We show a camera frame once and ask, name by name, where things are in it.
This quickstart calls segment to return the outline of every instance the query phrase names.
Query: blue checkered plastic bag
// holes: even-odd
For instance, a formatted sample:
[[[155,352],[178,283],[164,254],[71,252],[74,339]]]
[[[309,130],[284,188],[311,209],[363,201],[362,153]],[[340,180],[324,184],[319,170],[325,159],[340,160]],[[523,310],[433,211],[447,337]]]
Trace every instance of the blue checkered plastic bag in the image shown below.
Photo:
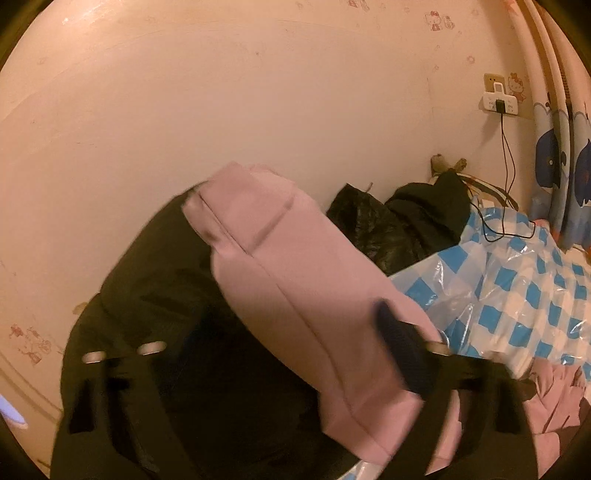
[[[487,225],[502,231],[501,208],[481,209]],[[548,230],[525,215],[505,212],[504,237],[490,243],[475,207],[460,244],[391,277],[442,332],[454,353],[502,352],[516,377],[535,356],[580,364],[591,380],[591,278],[565,259]],[[495,235],[486,229],[492,240]]]

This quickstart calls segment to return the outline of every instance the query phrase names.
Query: black cable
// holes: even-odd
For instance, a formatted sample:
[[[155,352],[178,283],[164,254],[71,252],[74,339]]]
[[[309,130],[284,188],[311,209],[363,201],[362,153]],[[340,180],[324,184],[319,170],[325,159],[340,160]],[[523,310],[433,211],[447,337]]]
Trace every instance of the black cable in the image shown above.
[[[511,184],[509,185],[509,188],[507,189],[507,183],[509,182],[509,163],[507,162],[507,154],[505,151],[505,143],[507,144],[507,149],[509,150],[509,156],[511,157],[511,163],[513,164],[513,179],[511,180]],[[482,221],[482,233],[484,234],[484,238],[487,242],[489,242],[490,244],[493,244],[494,242],[498,242],[499,240],[505,238],[506,236],[510,236],[510,237],[516,237],[516,238],[522,238],[525,240],[529,240],[530,238],[533,238],[535,235],[535,228],[536,228],[536,224],[534,223],[534,231],[531,232],[531,235],[527,236],[527,235],[518,235],[517,233],[506,233],[505,232],[505,210],[507,208],[507,204],[508,204],[508,199],[509,199],[509,193],[511,192],[511,189],[513,188],[513,184],[515,183],[515,177],[517,176],[517,168],[515,166],[515,160],[513,159],[513,153],[511,153],[511,147],[509,146],[509,142],[507,141],[507,137],[505,136],[505,127],[503,125],[503,113],[501,113],[501,145],[503,148],[503,159],[505,160],[505,205],[503,205],[503,215],[501,216],[501,226],[503,228],[502,232],[497,232],[494,231],[489,225],[488,223],[486,223],[486,221],[484,220],[484,216],[482,214],[482,212],[480,211],[480,209],[478,208],[478,206],[474,205],[472,203],[472,201],[470,201],[470,203],[476,208],[476,211],[478,212],[478,215],[480,216],[480,219]],[[487,234],[486,234],[486,229],[489,229],[492,233],[494,233],[495,235],[500,235],[497,238],[494,239],[489,239]]]

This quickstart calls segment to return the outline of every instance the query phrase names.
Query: blue whale curtain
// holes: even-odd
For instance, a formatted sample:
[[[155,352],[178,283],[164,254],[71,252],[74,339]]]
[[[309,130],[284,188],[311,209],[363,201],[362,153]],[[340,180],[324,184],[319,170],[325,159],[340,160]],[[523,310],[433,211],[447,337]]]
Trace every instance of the blue whale curtain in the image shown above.
[[[591,79],[552,17],[533,0],[504,0],[525,56],[535,122],[530,218],[546,219],[560,248],[591,252]]]

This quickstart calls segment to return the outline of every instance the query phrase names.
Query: power outlet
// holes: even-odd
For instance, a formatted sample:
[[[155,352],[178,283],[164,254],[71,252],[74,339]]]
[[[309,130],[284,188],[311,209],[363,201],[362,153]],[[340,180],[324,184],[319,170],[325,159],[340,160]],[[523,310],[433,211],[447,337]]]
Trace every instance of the power outlet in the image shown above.
[[[494,92],[495,91],[495,82],[501,83],[503,88],[505,87],[505,77],[503,75],[498,75],[496,73],[485,73],[484,74],[484,91],[485,92]]]
[[[497,113],[508,113],[509,115],[517,115],[519,113],[517,98],[513,95],[507,95],[502,83],[495,82],[493,84],[493,90],[494,92],[484,92],[484,95],[482,95],[482,105],[485,110]],[[499,110],[497,110],[498,100],[502,102]]]

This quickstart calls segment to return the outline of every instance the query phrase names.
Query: wall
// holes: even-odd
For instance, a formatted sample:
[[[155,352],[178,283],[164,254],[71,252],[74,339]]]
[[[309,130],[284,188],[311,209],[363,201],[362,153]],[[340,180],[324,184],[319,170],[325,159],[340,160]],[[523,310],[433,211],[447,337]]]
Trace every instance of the wall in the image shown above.
[[[384,200],[425,181],[435,153],[502,184],[486,72],[524,84],[506,122],[523,204],[532,107],[501,0],[54,0],[0,72],[10,375],[59,409],[77,306],[167,199],[228,161],[268,164],[323,207],[346,182]]]

